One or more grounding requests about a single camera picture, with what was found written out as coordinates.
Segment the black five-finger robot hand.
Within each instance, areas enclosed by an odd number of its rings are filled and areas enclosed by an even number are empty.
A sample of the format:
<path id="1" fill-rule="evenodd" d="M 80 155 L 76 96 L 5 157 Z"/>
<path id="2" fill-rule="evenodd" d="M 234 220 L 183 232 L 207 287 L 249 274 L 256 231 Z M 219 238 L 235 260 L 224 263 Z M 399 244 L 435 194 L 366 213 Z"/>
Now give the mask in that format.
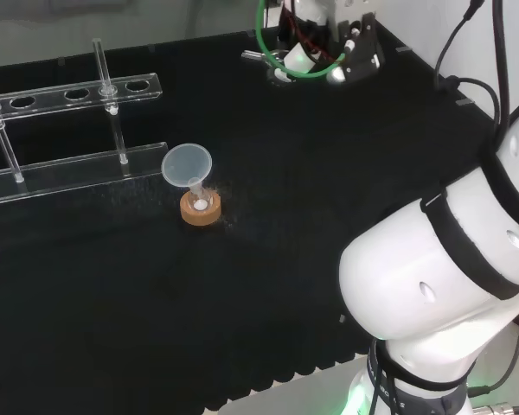
<path id="1" fill-rule="evenodd" d="M 306 74 L 327 70 L 322 76 L 337 85 L 367 79 L 384 64 L 372 12 L 359 21 L 339 22 L 333 33 L 327 16 L 322 16 L 321 22 L 304 20 L 284 7 L 279 18 L 278 43 L 286 68 Z"/>

